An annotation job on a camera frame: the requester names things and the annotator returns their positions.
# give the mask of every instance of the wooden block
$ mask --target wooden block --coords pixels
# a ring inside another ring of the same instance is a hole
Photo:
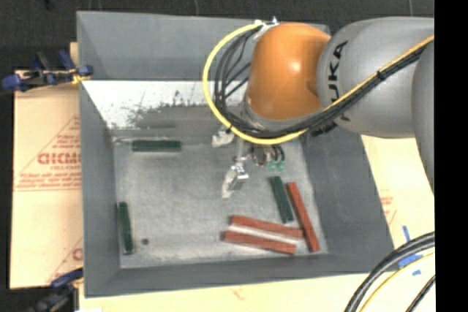
[[[294,255],[296,250],[296,246],[292,243],[286,243],[280,240],[255,237],[254,235],[233,232],[230,230],[227,230],[223,233],[222,240],[229,243],[258,247],[264,250],[280,252],[282,254],[288,255]]]
[[[304,205],[297,185],[295,182],[289,182],[286,184],[286,186],[290,194],[291,203],[294,207],[296,217],[299,221],[299,224],[302,226],[302,229],[304,230],[304,236],[307,247],[309,247],[309,251],[319,251],[319,240],[317,239],[317,235],[315,234],[314,227],[312,226],[312,222],[310,221],[309,214],[307,213],[306,206]]]
[[[274,232],[289,237],[302,238],[303,231],[295,227],[286,227],[285,225],[275,224],[273,222],[261,221],[255,218],[246,216],[232,215],[231,224],[239,225],[242,227],[251,227],[253,229],[265,230],[266,232]]]
[[[278,205],[279,215],[283,224],[294,221],[293,210],[287,198],[284,184],[280,177],[272,177],[270,179],[273,195],[275,196],[276,204]]]

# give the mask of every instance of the kuka logo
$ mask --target kuka logo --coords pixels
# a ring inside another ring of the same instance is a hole
[[[37,156],[37,162],[42,165],[54,164],[79,164],[81,163],[81,155],[79,153],[40,153]]]
[[[340,43],[339,45],[336,46],[334,52],[333,52],[333,56],[336,57],[336,63],[335,65],[333,65],[333,62],[330,61],[330,65],[329,65],[329,68],[330,68],[330,75],[328,76],[328,88],[330,90],[333,91],[333,93],[335,94],[335,97],[332,97],[331,98],[331,102],[335,102],[336,100],[338,100],[339,98],[339,90],[338,90],[338,86],[335,84],[335,82],[338,81],[338,68],[339,68],[339,60],[341,58],[341,52],[343,50],[343,47],[348,43],[348,41],[344,41],[343,43]],[[340,119],[342,119],[343,121],[350,121],[350,119],[348,117],[346,117],[344,115],[344,113],[342,113],[340,115]]]

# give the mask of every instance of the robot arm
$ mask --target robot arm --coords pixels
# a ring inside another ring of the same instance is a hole
[[[230,131],[261,145],[333,126],[375,137],[416,137],[434,189],[433,19],[365,20],[331,38],[301,23],[270,27],[255,45],[244,108],[236,115],[225,101],[224,84],[235,67],[230,62],[235,49],[261,28],[244,27],[223,39],[227,44],[236,38],[218,64],[214,101],[205,89],[208,104]],[[214,55],[205,66],[205,84]]]

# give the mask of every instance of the clamp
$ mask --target clamp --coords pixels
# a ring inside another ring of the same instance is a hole
[[[6,91],[24,92],[60,83],[76,83],[94,74],[94,68],[91,65],[76,67],[68,52],[63,49],[58,52],[58,59],[61,62],[60,70],[57,70],[40,51],[36,53],[29,71],[21,75],[13,74],[4,77],[1,80],[1,86]]]

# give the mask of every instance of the cardboard sheet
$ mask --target cardboard sheet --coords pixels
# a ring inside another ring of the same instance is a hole
[[[15,94],[10,287],[83,266],[78,88]]]

